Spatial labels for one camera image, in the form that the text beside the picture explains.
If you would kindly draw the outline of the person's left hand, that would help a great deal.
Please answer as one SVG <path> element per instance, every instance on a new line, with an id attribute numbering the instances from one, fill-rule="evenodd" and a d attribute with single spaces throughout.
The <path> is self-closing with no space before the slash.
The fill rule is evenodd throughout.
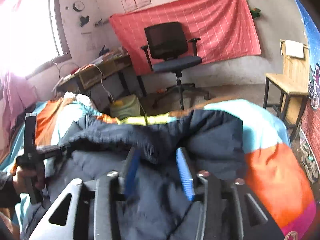
<path id="1" fill-rule="evenodd" d="M 25 178 L 32 178 L 32 177 L 37 178 L 35 187 L 38 190 L 44 189 L 45 172 L 44 172 L 43 165 L 41 167 L 38 167 L 35 170 L 31 170 L 21 166 L 17 167 L 16 173 L 12 178 L 12 183 L 17 194 L 28 193 L 28 190 L 25 184 Z"/>

